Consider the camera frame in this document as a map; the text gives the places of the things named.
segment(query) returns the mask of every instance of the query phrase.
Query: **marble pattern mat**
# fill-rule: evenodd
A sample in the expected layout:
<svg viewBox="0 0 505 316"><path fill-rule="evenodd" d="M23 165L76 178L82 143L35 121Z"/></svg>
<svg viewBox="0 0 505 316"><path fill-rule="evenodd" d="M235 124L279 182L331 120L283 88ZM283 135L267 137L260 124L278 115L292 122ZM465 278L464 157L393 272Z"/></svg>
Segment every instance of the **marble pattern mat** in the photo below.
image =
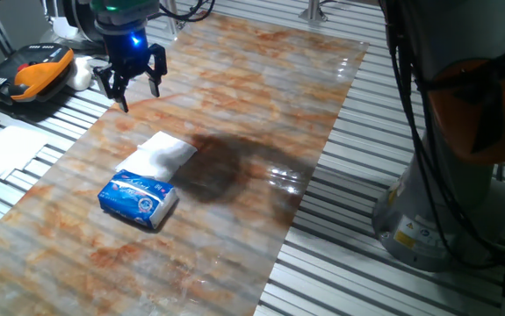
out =
<svg viewBox="0 0 505 316"><path fill-rule="evenodd" d="M249 315L367 44L213 14L168 49L0 221L0 315ZM159 229L103 213L154 133L198 148Z"/></svg>

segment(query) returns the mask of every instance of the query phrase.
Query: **blue light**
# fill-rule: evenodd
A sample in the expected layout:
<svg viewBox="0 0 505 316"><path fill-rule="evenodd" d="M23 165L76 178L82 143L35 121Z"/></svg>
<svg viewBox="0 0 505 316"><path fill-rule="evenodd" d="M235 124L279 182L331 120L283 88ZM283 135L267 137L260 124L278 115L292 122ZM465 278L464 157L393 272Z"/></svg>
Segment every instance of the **blue light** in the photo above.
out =
<svg viewBox="0 0 505 316"><path fill-rule="evenodd" d="M139 45L139 43L141 43L141 40L140 40L140 39L137 39L135 36L132 36L132 37L131 37L131 40L133 41L133 44L134 44L135 46L138 46L138 45Z"/></svg>

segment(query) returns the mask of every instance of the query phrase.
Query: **blue tissue package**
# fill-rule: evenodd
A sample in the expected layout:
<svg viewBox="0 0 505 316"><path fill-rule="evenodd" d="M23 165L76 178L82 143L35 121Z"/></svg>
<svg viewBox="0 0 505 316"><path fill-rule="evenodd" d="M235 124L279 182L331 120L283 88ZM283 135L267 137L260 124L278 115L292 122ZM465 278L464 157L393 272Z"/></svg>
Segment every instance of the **blue tissue package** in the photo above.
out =
<svg viewBox="0 0 505 316"><path fill-rule="evenodd" d="M171 184L121 170L97 198L105 212L155 229L176 202L177 195Z"/></svg>

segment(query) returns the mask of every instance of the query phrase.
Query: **white tissue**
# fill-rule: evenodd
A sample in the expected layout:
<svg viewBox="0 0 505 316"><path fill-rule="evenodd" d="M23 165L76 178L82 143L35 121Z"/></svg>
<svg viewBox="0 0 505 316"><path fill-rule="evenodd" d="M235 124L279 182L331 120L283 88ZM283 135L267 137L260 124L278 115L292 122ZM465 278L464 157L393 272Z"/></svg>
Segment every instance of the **white tissue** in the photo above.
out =
<svg viewBox="0 0 505 316"><path fill-rule="evenodd" d="M72 40L78 34L78 29L70 26L67 18L55 18L53 20L53 32L59 37Z"/></svg>
<svg viewBox="0 0 505 316"><path fill-rule="evenodd" d="M176 170L185 164L198 150L167 133L159 132L116 167L139 176L152 176L167 183Z"/></svg>
<svg viewBox="0 0 505 316"><path fill-rule="evenodd" d="M74 73L67 81L67 85L76 91L87 90L88 87L90 87L90 81L92 80L92 69L88 64L87 58L90 57L75 58Z"/></svg>
<svg viewBox="0 0 505 316"><path fill-rule="evenodd" d="M23 169L47 144L42 133L9 126L0 132L0 178L6 179L14 169Z"/></svg>

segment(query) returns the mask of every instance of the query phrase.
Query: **aluminum rail table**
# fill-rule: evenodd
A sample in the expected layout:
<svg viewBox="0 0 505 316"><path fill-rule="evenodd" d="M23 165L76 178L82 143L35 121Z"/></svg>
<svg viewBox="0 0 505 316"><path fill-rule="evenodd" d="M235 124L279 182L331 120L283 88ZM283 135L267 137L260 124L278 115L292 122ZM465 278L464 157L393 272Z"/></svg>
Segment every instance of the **aluminum rail table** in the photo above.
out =
<svg viewBox="0 0 505 316"><path fill-rule="evenodd" d="M190 0L177 1L180 11L191 5ZM376 5L341 1L323 6L328 22L308 24L298 18L306 7L307 0L218 0L215 7L222 14L370 43L256 314L505 315L503 269L423 272L397 262L375 241L372 206L413 152L383 15ZM176 39L165 30L166 20L151 21L149 41L168 45ZM422 132L417 91L413 99ZM43 120L0 112L0 130L29 125L50 136L24 171L0 181L0 218L111 104L92 85L79 93L64 90L49 102L49 110L58 110Z"/></svg>

